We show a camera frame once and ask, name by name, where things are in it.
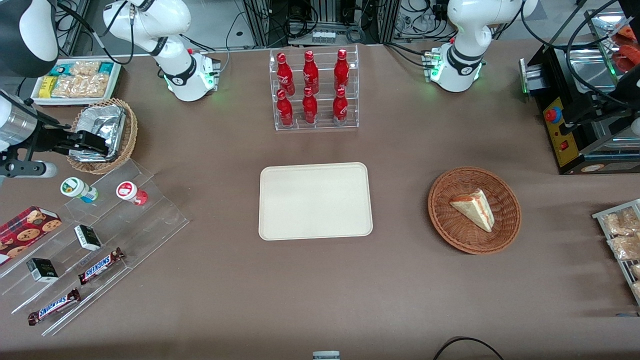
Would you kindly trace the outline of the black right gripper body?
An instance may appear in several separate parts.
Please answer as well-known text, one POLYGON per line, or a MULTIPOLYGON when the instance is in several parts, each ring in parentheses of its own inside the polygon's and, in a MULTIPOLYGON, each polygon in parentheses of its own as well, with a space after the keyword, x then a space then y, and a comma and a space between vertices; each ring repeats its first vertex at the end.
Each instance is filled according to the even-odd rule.
POLYGON ((82 135, 71 131, 70 125, 61 124, 43 112, 38 112, 35 119, 34 132, 22 143, 24 149, 35 153, 66 154, 82 145, 82 135))

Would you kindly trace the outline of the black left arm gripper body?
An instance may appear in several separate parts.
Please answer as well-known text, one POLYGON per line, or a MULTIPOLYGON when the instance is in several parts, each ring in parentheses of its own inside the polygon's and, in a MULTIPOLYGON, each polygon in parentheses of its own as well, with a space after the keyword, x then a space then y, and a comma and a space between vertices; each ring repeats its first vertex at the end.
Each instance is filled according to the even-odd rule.
POLYGON ((628 105, 601 96, 582 96, 565 106, 562 110, 564 123, 558 126, 561 135, 566 136, 579 126, 599 122, 611 117, 631 116, 634 110, 628 105))

